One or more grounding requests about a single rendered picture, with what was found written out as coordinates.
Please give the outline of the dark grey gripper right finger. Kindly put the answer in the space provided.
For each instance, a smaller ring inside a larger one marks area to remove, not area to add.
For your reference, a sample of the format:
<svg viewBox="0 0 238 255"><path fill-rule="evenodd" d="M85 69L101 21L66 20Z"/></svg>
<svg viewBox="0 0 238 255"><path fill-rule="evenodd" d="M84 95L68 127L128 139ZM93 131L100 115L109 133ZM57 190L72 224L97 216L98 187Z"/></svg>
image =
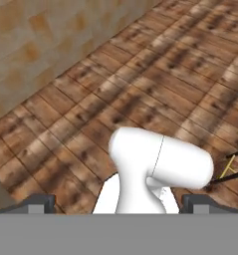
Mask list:
<svg viewBox="0 0 238 255"><path fill-rule="evenodd" d="M208 195L185 194L182 196L180 212L186 214L238 214L238 209L219 204Z"/></svg>

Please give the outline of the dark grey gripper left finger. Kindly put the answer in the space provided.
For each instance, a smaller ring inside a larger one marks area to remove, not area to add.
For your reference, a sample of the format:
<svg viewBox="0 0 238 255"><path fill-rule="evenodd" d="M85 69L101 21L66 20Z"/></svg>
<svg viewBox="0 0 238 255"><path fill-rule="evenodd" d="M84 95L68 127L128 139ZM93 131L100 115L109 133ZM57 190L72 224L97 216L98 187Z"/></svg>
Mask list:
<svg viewBox="0 0 238 255"><path fill-rule="evenodd" d="M56 212L55 203L54 194L35 193L17 204L0 209L0 214L52 214Z"/></svg>

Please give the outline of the white rounded object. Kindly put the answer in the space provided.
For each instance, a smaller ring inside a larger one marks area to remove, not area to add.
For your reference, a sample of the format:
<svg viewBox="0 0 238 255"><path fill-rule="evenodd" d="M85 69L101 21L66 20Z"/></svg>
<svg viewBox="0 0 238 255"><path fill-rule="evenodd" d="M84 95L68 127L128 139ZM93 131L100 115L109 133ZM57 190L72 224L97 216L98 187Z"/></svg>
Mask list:
<svg viewBox="0 0 238 255"><path fill-rule="evenodd" d="M109 157L116 173L104 182L95 214L165 214L163 188L201 189L214 172L205 149L139 127L116 129Z"/></svg>

